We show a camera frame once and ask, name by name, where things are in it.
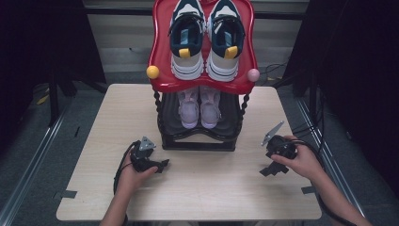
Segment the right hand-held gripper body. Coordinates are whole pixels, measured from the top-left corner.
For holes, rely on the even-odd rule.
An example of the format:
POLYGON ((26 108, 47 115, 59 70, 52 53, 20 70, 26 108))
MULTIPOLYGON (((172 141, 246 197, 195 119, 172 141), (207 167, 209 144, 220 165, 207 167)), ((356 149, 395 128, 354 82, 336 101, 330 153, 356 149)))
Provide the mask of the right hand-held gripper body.
POLYGON ((261 145, 266 146, 266 155, 268 157, 271 157, 273 154, 278 154, 289 159, 294 159, 296 157, 295 144, 289 139, 277 134, 283 124, 284 121, 280 121, 275 127, 267 132, 261 145))

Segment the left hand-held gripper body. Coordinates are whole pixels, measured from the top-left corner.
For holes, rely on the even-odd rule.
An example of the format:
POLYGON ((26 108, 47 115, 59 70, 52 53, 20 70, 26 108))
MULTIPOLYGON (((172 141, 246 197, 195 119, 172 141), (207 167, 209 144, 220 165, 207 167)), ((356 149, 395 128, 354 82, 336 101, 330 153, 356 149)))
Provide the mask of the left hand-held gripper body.
POLYGON ((143 172, 152 167, 160 168, 159 162, 150 160, 150 156, 155 147, 156 145, 147 137, 143 137, 141 140, 132 143, 130 158, 137 172, 143 172))

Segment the translucent purple sandal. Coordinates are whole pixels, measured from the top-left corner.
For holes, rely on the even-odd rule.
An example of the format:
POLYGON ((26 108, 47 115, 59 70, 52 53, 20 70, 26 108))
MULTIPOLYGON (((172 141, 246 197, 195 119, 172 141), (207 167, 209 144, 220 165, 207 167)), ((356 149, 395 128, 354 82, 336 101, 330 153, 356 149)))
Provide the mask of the translucent purple sandal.
POLYGON ((207 129, 215 128, 221 118, 219 109, 220 91, 210 87, 199 88, 201 124, 207 129))
POLYGON ((199 120, 199 88, 185 89, 178 92, 179 108, 182 126, 186 129, 194 128, 199 120))

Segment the red and black shoe rack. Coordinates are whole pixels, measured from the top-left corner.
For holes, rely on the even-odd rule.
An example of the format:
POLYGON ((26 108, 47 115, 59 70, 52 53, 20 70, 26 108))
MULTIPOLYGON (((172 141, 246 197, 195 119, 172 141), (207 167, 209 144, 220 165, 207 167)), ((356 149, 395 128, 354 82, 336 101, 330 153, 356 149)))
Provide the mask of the red and black shoe rack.
POLYGON ((254 9, 249 0, 232 0, 236 5, 245 28, 243 52, 239 56, 238 74, 230 82, 212 79, 206 72, 206 60, 211 51, 207 33, 207 20, 219 0, 199 0, 205 14, 205 32, 202 44, 203 72, 194 80, 178 79, 171 71, 169 26, 172 12, 179 0, 155 0, 152 8, 154 41, 147 69, 156 102, 157 124, 166 150, 201 150, 231 152, 241 132, 249 94, 259 77, 256 57, 252 47, 254 9), (201 124, 200 87, 220 91, 221 118, 215 128, 207 129, 201 124), (199 120, 192 129, 182 126, 178 113, 178 92, 199 88, 199 120))

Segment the navy and white sneaker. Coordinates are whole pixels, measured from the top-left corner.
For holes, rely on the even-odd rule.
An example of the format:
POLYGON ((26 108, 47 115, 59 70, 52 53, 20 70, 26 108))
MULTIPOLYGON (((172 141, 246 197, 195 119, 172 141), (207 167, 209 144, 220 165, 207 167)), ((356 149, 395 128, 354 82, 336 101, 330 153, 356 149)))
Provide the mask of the navy and white sneaker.
POLYGON ((181 80, 194 80, 203 72, 201 53, 205 14, 199 0, 179 0, 168 31, 171 71, 181 80))
POLYGON ((211 51, 206 72, 220 82, 230 82, 238 74, 239 56, 246 36, 241 16, 232 0, 219 0, 207 20, 211 51))

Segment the person's left hand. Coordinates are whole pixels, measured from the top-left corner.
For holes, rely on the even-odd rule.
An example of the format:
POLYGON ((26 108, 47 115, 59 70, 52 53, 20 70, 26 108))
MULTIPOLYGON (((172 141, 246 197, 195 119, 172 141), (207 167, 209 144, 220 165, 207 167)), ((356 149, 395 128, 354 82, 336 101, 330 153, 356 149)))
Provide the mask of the person's left hand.
POLYGON ((157 172, 157 167, 151 167, 143 172, 137 172, 132 166, 129 156, 126 156, 122 164, 117 191, 119 193, 133 194, 144 181, 157 172))

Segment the person's right hand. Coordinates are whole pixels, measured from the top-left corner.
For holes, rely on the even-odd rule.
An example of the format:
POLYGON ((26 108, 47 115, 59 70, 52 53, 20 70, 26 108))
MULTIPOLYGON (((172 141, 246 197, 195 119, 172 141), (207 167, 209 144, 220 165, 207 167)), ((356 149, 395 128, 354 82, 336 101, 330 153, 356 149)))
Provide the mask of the person's right hand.
POLYGON ((327 176, 319 161, 316 159, 315 154, 309 147, 296 144, 296 149, 297 156, 294 159, 289 159, 277 154, 273 154, 271 159, 292 169, 297 174, 308 178, 314 183, 327 176))

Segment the black metal stand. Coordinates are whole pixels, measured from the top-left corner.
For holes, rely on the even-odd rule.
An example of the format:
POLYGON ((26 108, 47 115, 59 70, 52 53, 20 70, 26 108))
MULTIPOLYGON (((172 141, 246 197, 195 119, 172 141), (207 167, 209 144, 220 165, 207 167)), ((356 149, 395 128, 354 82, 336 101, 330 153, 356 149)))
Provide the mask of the black metal stand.
POLYGON ((293 94, 295 97, 303 97, 305 92, 309 92, 309 111, 311 118, 316 121, 316 102, 317 102, 317 81, 315 73, 309 70, 301 69, 293 73, 284 75, 280 81, 273 85, 278 89, 283 86, 293 86, 293 94))
MULTIPOLYGON (((100 93, 106 93, 107 87, 100 85, 96 82, 92 82, 87 79, 81 80, 86 86, 99 91, 100 93)), ((77 93, 76 82, 71 79, 65 81, 57 81, 52 78, 49 82, 49 97, 50 97, 50 121, 49 126, 53 126, 56 120, 60 117, 59 102, 58 102, 58 90, 61 89, 66 97, 74 97, 77 93)))

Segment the black curtain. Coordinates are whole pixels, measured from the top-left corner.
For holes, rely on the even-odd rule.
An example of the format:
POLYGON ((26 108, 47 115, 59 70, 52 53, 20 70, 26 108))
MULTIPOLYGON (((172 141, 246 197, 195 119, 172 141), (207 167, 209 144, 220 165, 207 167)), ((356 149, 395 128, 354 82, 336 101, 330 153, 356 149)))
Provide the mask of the black curtain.
POLYGON ((106 81, 83 0, 0 0, 0 151, 39 84, 106 81))
POLYGON ((320 86, 399 198, 399 0, 310 0, 284 76, 320 86))

